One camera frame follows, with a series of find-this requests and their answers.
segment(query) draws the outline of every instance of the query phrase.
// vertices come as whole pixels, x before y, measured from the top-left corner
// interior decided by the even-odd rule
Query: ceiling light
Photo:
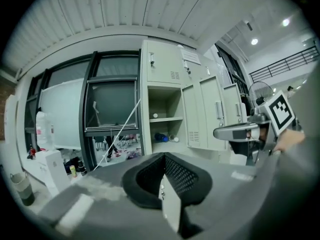
[[[288,26],[289,23],[290,23],[290,20],[289,20],[288,18],[286,18],[286,19],[284,19],[284,20],[282,21],[282,25],[283,25],[284,27]]]
[[[258,39],[252,39],[252,41],[251,41],[251,44],[253,45],[253,46],[255,46],[256,44],[258,43]]]

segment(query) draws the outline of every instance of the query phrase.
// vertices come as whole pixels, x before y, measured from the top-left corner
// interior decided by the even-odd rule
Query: locker vent
[[[171,71],[170,74],[171,74],[171,78],[172,78],[172,79],[177,79],[177,80],[180,79],[179,72]]]
[[[199,141],[199,132],[198,131],[189,131],[189,141],[198,142]]]

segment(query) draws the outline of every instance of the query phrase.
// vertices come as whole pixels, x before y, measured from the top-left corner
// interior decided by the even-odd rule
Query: brick wall
[[[6,100],[11,94],[15,94],[14,84],[0,77],[0,141],[5,139],[5,107]]]

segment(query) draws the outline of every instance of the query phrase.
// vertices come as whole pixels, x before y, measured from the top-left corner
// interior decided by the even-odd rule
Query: railing
[[[293,54],[289,57],[281,59],[275,63],[272,63],[268,66],[265,66],[261,69],[258,69],[250,73],[249,75],[251,76],[253,82],[262,81],[264,79],[272,78],[286,71],[293,70],[310,62],[314,62],[318,60],[318,58],[318,50],[315,46],[313,46],[311,48]]]

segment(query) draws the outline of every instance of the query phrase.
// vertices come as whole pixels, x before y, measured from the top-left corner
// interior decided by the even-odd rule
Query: trash can
[[[22,203],[25,206],[30,206],[35,201],[35,195],[32,192],[32,186],[28,179],[27,173],[10,174],[10,179],[18,192]]]

